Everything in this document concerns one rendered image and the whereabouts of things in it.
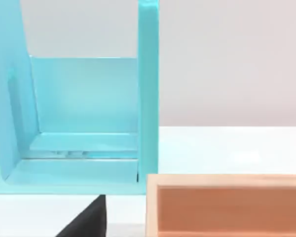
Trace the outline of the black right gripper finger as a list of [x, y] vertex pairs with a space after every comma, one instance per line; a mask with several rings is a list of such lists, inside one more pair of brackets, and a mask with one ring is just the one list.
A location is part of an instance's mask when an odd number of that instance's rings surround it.
[[106, 237], [107, 206], [106, 195], [99, 195], [56, 237]]

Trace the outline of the light blue rack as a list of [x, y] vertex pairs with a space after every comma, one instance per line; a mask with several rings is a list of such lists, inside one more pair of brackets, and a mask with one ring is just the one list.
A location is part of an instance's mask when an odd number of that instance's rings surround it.
[[135, 57], [28, 53], [0, 0], [0, 195], [143, 195], [158, 172], [159, 0], [137, 0]]

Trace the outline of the shallow salmon-coloured box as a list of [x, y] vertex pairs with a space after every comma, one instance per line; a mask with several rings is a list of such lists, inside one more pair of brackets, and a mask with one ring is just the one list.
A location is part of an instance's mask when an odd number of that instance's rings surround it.
[[296, 174], [150, 174], [145, 237], [296, 237]]

